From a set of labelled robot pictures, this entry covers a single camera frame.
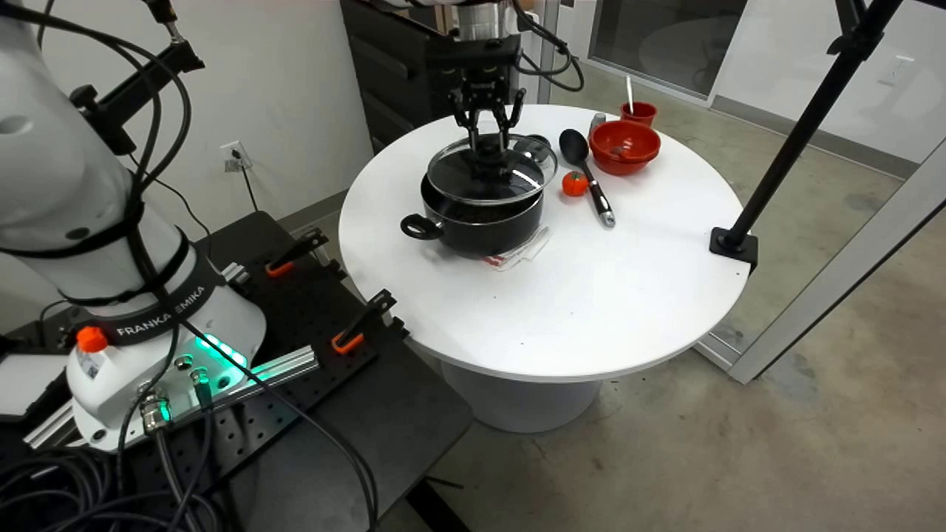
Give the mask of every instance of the white round table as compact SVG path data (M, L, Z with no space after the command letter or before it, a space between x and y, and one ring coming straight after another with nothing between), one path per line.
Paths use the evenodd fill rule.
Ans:
M588 129L594 111L526 107L514 132ZM412 341L442 358L476 416L508 432L548 432L584 414L604 377L656 366L709 333L737 304L749 267L709 255L709 230L739 216L726 178L662 135L633 178L599 171L619 227L593 199L545 193L545 237L514 267L463 258L399 230L426 212L429 159L465 138L454 119L389 145L352 184L341 216L343 262L361 289L389 286Z

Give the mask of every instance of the concrete floor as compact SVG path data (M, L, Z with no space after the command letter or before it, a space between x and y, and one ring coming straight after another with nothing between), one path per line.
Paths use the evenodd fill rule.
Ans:
M621 79L584 97L615 110ZM705 154L745 199L783 132L646 92L662 129ZM761 225L763 267L730 315L752 338L819 271L903 181L811 148ZM701 355L606 380L554 435L473 426L431 469L488 532L624 530L946 530L946 219L831 312L758 385ZM402 503L381 532L426 530Z

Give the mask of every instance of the metal pole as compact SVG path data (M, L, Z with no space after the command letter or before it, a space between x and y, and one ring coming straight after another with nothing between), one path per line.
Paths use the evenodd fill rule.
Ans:
M745 209L737 219L737 225L730 230L726 230L726 227L714 230L714 237L709 237L709 252L714 255L737 258L737 259L745 259L752 267L758 262L758 243L755 243L755 237L749 237L749 230L763 216L763 209L768 208L771 194L782 188L782 184L786 181L786 175L800 162L801 150L808 148L808 141L813 138L813 132L819 129L819 123L825 120L825 114L831 111L838 97L847 92L847 86L857 73L860 61L872 55L872 51L884 39L884 26L890 24L890 18L897 14L900 7L903 7L903 0L876 0L865 12L860 24L854 30L848 30L831 46L831 51L839 51L838 61L831 66L831 70L822 79L819 92L813 95L813 100L801 111L797 129L791 132L791 138L783 141L783 148L771 159L763 184L758 185L758 193L745 203Z

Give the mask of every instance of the pot handle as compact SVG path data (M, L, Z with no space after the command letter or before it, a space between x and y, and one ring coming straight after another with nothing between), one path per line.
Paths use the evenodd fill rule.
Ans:
M402 230L412 237L412 239L442 239L442 225L423 219L423 216L405 216L402 219Z

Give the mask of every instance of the table pedestal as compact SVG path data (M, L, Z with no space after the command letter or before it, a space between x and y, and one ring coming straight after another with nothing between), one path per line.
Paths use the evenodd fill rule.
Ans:
M443 364L448 385L468 400L473 416L499 432L554 432L587 414L601 380L588 385L523 385L488 377Z

